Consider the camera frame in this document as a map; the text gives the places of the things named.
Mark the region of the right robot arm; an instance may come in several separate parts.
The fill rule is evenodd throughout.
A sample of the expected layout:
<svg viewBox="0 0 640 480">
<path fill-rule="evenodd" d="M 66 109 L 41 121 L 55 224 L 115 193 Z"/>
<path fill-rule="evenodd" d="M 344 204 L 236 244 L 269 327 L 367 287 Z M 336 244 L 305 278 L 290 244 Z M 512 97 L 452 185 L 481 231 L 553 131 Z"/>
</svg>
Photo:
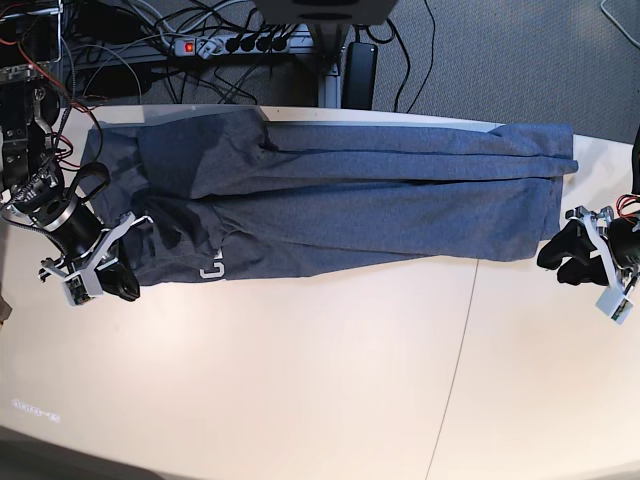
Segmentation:
<svg viewBox="0 0 640 480">
<path fill-rule="evenodd" d="M 108 226 L 90 210 L 111 182 L 98 160 L 73 169 L 70 182 L 64 176 L 67 120 L 89 110 L 55 75 L 73 63 L 63 17 L 60 1 L 1 4 L 1 218 L 57 248 L 59 258 L 44 259 L 39 277 L 59 277 L 71 305 L 104 294 L 132 302 L 140 286 L 122 239 L 147 219 L 127 213 Z"/>
</svg>

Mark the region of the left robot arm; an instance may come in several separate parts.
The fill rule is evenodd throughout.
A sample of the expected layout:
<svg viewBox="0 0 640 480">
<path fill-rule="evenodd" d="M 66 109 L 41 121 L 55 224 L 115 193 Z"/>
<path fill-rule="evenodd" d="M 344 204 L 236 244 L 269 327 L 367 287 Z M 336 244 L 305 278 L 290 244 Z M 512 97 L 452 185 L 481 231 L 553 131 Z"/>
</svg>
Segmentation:
<svg viewBox="0 0 640 480">
<path fill-rule="evenodd" d="M 619 287 L 628 294 L 639 280 L 639 141 L 631 154 L 631 191 L 598 212 L 566 212 L 567 224 L 538 253 L 537 265 L 557 272 L 561 284 Z"/>
</svg>

